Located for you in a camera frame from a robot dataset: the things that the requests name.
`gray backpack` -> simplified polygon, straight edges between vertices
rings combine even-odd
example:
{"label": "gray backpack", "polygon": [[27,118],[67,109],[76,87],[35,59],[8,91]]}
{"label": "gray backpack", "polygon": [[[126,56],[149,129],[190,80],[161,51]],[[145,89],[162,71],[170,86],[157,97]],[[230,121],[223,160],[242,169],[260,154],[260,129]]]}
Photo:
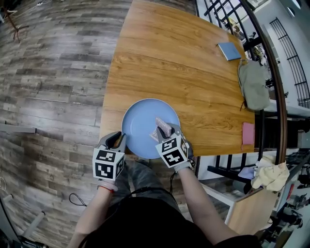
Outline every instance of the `gray backpack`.
{"label": "gray backpack", "polygon": [[264,72],[258,62],[240,60],[238,81],[248,109],[262,110],[269,106],[269,92],[266,88]]}

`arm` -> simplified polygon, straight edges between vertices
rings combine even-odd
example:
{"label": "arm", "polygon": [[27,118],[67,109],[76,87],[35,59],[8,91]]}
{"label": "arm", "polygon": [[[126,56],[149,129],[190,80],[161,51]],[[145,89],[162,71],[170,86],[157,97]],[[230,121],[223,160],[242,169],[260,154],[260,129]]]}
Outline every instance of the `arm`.
{"label": "arm", "polygon": [[212,201],[204,191],[191,169],[178,171],[193,222],[202,230],[207,239],[217,244],[225,239],[238,236],[220,218]]}
{"label": "arm", "polygon": [[77,248],[88,234],[101,226],[106,218],[111,197],[111,191],[102,187],[98,188],[97,193],[78,220],[67,248]]}

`gray pants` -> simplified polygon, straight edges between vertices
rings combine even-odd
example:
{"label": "gray pants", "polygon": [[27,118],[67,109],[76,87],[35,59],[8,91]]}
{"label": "gray pants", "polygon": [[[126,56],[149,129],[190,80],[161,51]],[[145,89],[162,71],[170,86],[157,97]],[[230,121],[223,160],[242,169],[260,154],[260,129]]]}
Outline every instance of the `gray pants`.
{"label": "gray pants", "polygon": [[[129,195],[130,187],[128,183],[128,174],[131,176],[135,190],[142,187],[160,187],[164,188],[159,178],[154,171],[148,167],[148,164],[140,160],[128,161],[128,165],[124,163],[124,168],[121,174],[117,177],[115,185],[118,187],[118,191],[114,192],[110,206],[120,202],[124,197]],[[138,193],[137,197],[148,197],[154,199],[162,199],[168,203],[171,207],[180,211],[175,200],[168,193],[162,190],[149,190],[142,193]]]}

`light blue plate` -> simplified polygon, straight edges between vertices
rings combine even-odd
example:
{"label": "light blue plate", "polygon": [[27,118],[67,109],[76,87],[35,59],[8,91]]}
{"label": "light blue plate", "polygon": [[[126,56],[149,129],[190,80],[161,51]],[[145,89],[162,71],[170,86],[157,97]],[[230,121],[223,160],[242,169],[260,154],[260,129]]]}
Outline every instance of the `light blue plate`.
{"label": "light blue plate", "polygon": [[143,158],[159,158],[155,148],[158,144],[150,134],[156,129],[156,117],[164,122],[180,125],[176,112],[167,103],[153,98],[134,103],[125,113],[122,133],[127,134],[127,147]]}

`pink notebook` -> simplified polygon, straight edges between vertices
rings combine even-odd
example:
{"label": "pink notebook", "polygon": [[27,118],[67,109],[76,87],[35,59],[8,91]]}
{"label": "pink notebook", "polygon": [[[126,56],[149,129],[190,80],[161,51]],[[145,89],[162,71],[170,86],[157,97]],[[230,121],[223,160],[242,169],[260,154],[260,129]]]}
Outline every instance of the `pink notebook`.
{"label": "pink notebook", "polygon": [[254,124],[251,123],[242,123],[242,144],[243,145],[252,145],[254,144]]}

